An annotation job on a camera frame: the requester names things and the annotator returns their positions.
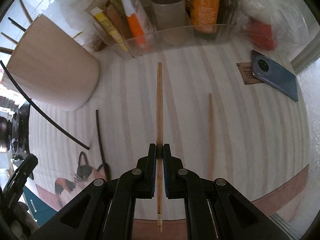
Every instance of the striped tablecloth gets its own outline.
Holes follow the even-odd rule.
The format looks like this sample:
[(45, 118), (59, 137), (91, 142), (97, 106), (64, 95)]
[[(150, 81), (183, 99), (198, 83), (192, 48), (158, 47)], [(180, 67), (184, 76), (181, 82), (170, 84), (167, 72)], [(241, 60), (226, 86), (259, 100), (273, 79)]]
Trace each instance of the striped tablecloth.
[[(215, 155), (213, 177), (223, 177), (249, 200), (278, 188), (308, 163), (308, 121), (300, 88), (296, 103), (262, 83), (244, 85), (236, 63), (251, 61), (252, 45), (193, 46), (124, 60), (110, 50), (96, 54), (100, 79), (80, 109), (65, 112), (36, 102), (90, 150), (68, 139), (34, 109), (29, 120), (30, 152), (39, 158), (35, 182), (55, 194), (55, 180), (74, 181), (81, 151), (101, 164), (95, 110), (112, 178), (135, 167), (156, 142), (156, 70), (163, 63), (164, 143), (185, 168), (208, 177), (208, 94), (212, 93)], [(278, 54), (263, 52), (289, 71)], [(164, 201), (164, 220), (185, 217), (182, 200)], [(156, 200), (137, 201), (135, 218), (156, 219)]]

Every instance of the cabinet handle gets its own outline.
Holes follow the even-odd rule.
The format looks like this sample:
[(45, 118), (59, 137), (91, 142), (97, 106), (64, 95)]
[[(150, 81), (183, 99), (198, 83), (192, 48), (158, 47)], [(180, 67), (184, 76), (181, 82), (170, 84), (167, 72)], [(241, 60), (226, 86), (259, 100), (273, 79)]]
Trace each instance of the cabinet handle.
[(35, 204), (33, 203), (33, 200), (32, 200), (32, 199), (30, 199), (30, 202), (31, 202), (31, 205), (32, 205), (34, 211), (37, 212), (36, 207), (35, 207)]

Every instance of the blue smartphone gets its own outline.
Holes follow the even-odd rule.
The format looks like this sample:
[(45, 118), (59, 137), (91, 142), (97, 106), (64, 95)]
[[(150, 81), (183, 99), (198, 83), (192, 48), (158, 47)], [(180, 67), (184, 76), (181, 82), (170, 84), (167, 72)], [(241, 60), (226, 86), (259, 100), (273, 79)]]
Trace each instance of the blue smartphone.
[(294, 74), (255, 50), (251, 51), (251, 60), (252, 74), (257, 79), (298, 102), (297, 78)]

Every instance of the red object in plastic bag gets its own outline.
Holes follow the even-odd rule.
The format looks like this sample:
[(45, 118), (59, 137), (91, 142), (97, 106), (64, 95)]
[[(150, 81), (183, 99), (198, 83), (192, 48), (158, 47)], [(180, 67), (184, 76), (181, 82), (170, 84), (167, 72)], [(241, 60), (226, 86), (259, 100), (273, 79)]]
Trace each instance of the red object in plastic bag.
[(277, 47), (277, 43), (273, 38), (270, 24), (264, 24), (250, 17), (248, 30), (248, 36), (258, 48), (264, 50), (274, 50)]

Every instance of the cat face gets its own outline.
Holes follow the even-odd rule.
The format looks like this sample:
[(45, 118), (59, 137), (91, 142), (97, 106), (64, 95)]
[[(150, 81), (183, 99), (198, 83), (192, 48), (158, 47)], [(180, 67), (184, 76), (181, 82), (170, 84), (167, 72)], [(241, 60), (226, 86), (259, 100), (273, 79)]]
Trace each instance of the cat face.
[(57, 178), (55, 181), (55, 192), (59, 205), (61, 207), (65, 206), (95, 179), (104, 179), (108, 181), (104, 165), (101, 164), (98, 169), (95, 169), (90, 166), (86, 153), (81, 152), (74, 181), (63, 178)]

